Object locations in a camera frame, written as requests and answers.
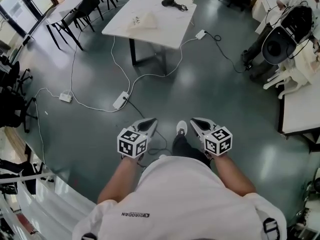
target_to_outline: white sneaker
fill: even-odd
[[[178,134],[186,135],[187,132],[188,132],[187,123],[185,121],[178,122],[178,124],[176,125],[176,135]]]

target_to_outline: strap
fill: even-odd
[[[81,240],[97,240],[97,237],[92,233],[86,233],[83,235]]]
[[[261,230],[261,239],[280,240],[280,231],[277,221],[274,218],[270,218],[264,211],[256,210],[256,213],[263,225],[263,229]]]

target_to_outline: desk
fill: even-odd
[[[58,47],[58,49],[60,50],[60,47],[50,29],[50,25],[53,25],[54,28],[57,28],[56,24],[58,22],[61,22],[62,25],[65,27],[65,32],[72,37],[72,39],[75,41],[75,43],[79,46],[79,48],[81,50],[82,47],[79,43],[79,41],[75,38],[75,36],[73,35],[73,33],[71,32],[70,28],[68,27],[68,25],[66,24],[66,22],[64,21],[64,18],[73,10],[75,9],[83,0],[64,0],[62,3],[60,3],[55,10],[53,11],[52,14],[50,14],[49,17],[46,18],[46,22],[47,22],[47,29],[55,43],[55,45]],[[113,0],[110,0],[112,2],[112,4],[114,5],[114,7],[117,7],[116,4],[114,3]]]
[[[129,0],[102,30],[102,34],[129,39],[132,65],[136,66],[142,60],[136,59],[135,40],[160,45],[162,50],[163,72],[166,75],[165,48],[178,49],[187,31],[189,22],[195,12],[196,5],[188,4],[186,11],[175,7],[164,7],[163,0]],[[128,25],[135,17],[152,12],[156,20],[156,28],[143,28],[128,31]]]
[[[294,67],[302,73],[309,84],[296,92],[286,94],[280,101],[278,131],[286,136],[302,135],[307,138],[311,151],[319,151],[320,72],[319,67],[311,66],[314,57],[311,42],[294,57]],[[290,87],[290,82],[284,85],[285,90]]]

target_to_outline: black pants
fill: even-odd
[[[262,49],[262,45],[264,44],[264,41],[266,40],[267,36],[270,34],[272,30],[273,30],[272,26],[269,23],[267,23],[264,29],[262,30],[261,34],[257,38],[257,40],[250,46],[247,52],[244,52],[242,54],[242,59],[244,63],[246,64],[249,63],[259,55]],[[252,76],[254,78],[258,78],[263,74],[267,73],[273,66],[274,65],[264,60],[258,66],[255,66],[251,69]]]
[[[175,157],[193,158],[204,163],[210,169],[210,160],[207,156],[196,148],[193,148],[183,134],[178,134],[172,146],[172,155]]]

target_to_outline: extension cord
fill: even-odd
[[[195,38],[201,40],[206,35],[206,32],[202,29],[198,34],[195,35]]]
[[[72,100],[72,96],[69,95],[69,94],[61,93],[60,97],[59,97],[59,100],[70,103],[71,100]]]
[[[118,110],[122,107],[122,105],[125,103],[127,98],[129,97],[129,94],[125,91],[123,91],[120,96],[115,100],[113,103],[113,107]]]

